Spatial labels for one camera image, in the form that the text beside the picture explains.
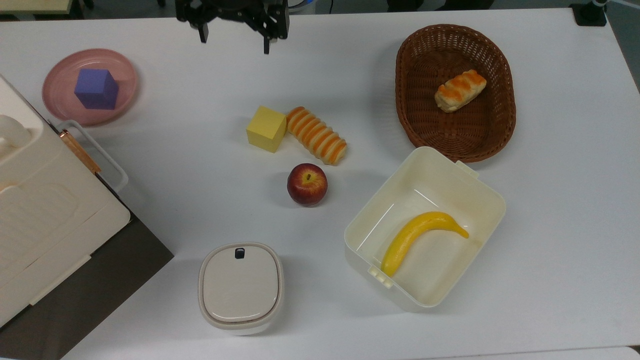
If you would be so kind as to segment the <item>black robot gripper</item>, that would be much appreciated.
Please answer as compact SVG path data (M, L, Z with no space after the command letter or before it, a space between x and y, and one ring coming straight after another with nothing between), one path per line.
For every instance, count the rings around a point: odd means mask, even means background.
M176 18L198 30L206 44L208 23L214 19L244 23L263 36L263 54L270 54L272 39L287 39L290 12L286 0L176 0Z

